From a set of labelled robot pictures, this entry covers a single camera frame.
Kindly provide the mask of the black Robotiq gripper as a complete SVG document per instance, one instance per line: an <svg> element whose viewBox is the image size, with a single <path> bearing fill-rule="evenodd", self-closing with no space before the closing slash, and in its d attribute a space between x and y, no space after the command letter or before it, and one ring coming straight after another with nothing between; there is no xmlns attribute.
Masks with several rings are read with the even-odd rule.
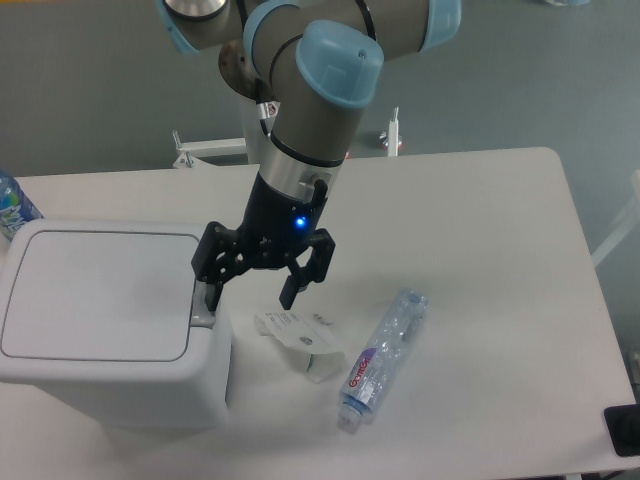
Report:
<svg viewBox="0 0 640 480"><path fill-rule="evenodd" d="M285 310L310 283L322 283L336 247L330 233L317 228L327 196L328 184L321 178L314 180L311 199L305 202L257 175L240 227L209 222L191 260L196 280L206 284L207 310L217 309L227 282L250 269L289 269L279 296ZM301 266L297 257L308 248L310 257Z"/></svg>

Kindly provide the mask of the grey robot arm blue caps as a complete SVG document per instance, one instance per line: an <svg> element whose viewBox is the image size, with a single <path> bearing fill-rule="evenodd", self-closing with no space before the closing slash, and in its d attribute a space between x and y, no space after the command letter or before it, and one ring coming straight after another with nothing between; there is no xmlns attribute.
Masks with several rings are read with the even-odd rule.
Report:
<svg viewBox="0 0 640 480"><path fill-rule="evenodd" d="M241 225L209 223L191 265L210 311L227 282L287 268L290 308L322 282L335 243L318 223L383 64L451 40L458 1L160 1L177 50L240 41L257 85L279 105L258 149L259 170Z"/></svg>

